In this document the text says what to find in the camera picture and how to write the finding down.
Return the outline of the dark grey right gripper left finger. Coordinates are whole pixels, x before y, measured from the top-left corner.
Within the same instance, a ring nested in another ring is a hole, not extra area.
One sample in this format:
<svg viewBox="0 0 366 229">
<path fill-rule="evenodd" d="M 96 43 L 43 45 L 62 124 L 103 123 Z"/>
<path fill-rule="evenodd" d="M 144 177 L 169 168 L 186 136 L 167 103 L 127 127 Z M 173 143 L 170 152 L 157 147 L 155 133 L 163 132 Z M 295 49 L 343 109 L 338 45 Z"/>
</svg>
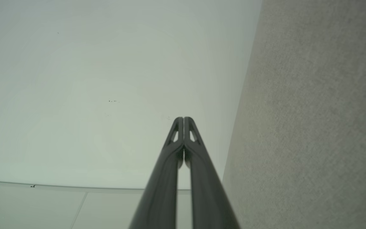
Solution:
<svg viewBox="0 0 366 229">
<path fill-rule="evenodd" d="M 174 120 L 148 184 L 131 220 L 130 229 L 175 229 L 178 169 L 183 160 L 184 120 Z"/>
</svg>

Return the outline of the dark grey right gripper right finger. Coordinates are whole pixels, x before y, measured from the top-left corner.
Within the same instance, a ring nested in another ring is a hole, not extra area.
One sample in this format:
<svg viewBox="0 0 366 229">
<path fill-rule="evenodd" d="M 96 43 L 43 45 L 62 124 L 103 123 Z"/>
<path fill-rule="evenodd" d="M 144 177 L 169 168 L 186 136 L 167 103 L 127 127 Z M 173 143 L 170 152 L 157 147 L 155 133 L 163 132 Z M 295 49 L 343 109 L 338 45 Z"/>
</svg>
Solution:
<svg viewBox="0 0 366 229">
<path fill-rule="evenodd" d="M 240 225 L 191 117 L 184 118 L 185 163 L 190 169 L 194 229 L 239 229 Z"/>
</svg>

